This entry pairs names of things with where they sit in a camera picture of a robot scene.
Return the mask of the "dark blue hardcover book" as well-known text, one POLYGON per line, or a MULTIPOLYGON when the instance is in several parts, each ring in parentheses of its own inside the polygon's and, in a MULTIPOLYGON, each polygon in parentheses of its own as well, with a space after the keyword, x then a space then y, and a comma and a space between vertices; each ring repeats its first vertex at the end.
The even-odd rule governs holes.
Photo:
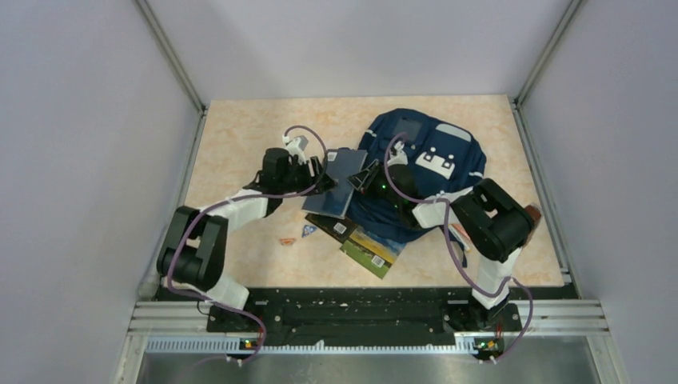
POLYGON ((328 156, 326 174, 336 185, 323 194, 308 196, 301 209, 309 214, 345 218, 354 192, 349 177, 363 168, 367 151, 342 147, 329 150, 328 156))

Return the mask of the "navy blue student backpack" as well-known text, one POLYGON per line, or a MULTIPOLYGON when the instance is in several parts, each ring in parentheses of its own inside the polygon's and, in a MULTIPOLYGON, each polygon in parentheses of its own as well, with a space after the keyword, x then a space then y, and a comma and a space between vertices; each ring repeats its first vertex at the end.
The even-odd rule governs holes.
MULTIPOLYGON (((386 148, 393 137, 403 133, 403 152, 413 176, 415 190, 400 188, 409 197, 424 199, 443 193, 452 193, 474 186, 483 177, 487 157, 473 135, 452 123, 442 121, 416 110, 398 108, 380 114, 371 123, 358 145, 367 152, 365 164, 385 158, 386 148)), ((430 229, 423 229, 413 219, 406 222, 399 214, 404 209, 398 202, 390 202, 393 193, 382 176, 373 182, 377 193, 356 192, 347 216, 353 222, 382 238, 408 243, 421 238, 430 229)))

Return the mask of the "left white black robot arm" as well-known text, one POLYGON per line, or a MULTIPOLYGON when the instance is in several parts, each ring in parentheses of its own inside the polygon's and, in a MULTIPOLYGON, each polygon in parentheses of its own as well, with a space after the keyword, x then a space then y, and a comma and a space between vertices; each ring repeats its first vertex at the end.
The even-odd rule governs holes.
POLYGON ((304 159, 287 149, 269 148, 252 182, 232 198, 205 208, 178 207, 172 217, 156 270, 167 286, 228 306, 226 321, 248 330, 256 309, 249 291, 225 274, 228 236, 245 224, 270 216, 285 195, 322 194, 336 186, 318 157, 304 159))

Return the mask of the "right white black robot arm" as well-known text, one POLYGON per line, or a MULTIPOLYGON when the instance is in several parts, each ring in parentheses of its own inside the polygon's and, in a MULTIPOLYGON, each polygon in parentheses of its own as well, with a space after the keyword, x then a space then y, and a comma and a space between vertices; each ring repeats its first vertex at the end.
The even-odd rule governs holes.
POLYGON ((379 161, 348 181, 360 194, 388 202, 396 212, 395 222, 409 230, 441 226, 445 234, 471 242, 481 262, 477 281, 469 282, 473 288, 469 320, 480 330, 489 330, 501 320, 513 266, 542 219, 537 204, 519 206, 491 178, 455 193, 420 199, 409 195, 417 188, 407 166, 384 166, 379 161))

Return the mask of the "blue triangular eraser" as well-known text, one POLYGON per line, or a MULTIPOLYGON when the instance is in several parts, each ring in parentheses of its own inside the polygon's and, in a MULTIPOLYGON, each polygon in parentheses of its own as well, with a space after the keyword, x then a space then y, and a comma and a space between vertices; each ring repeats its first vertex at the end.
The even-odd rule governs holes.
POLYGON ((306 238, 306 237, 310 236, 311 234, 313 234, 316 230, 317 230, 316 226, 304 225, 301 236, 303 238, 306 238))

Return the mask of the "black paperback book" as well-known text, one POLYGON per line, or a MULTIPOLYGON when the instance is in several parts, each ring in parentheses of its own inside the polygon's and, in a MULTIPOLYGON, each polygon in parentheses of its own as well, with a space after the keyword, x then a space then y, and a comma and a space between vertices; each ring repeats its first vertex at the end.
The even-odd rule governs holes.
POLYGON ((307 214, 305 219, 339 243, 345 242, 351 233, 358 228, 358 225, 348 218, 307 214))

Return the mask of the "blue landscape cover book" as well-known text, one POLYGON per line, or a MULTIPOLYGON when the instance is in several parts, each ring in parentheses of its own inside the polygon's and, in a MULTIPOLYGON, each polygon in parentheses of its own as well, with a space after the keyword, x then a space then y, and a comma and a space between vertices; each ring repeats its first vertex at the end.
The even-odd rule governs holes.
POLYGON ((383 238, 357 227, 342 243, 340 251, 379 279, 383 279, 405 247, 405 243, 383 238))

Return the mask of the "brown leather pouch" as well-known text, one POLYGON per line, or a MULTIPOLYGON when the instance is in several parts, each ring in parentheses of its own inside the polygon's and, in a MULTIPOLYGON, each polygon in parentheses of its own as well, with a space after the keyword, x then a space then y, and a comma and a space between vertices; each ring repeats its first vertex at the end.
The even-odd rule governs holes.
POLYGON ((528 216, 532 219, 532 227, 530 230, 530 234, 534 233, 536 228, 539 226, 541 219, 543 217, 541 208, 534 203, 531 203, 527 206, 524 207, 524 210, 527 212, 528 216))

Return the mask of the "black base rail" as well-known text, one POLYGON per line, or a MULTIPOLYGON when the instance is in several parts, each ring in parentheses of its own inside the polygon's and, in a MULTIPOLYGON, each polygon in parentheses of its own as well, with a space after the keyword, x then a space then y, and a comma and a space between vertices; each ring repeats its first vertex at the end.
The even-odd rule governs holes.
POLYGON ((265 346, 451 346, 456 333, 504 336, 523 322, 517 306, 482 314, 469 288, 255 288, 244 310, 213 306, 210 333, 256 333, 265 346))

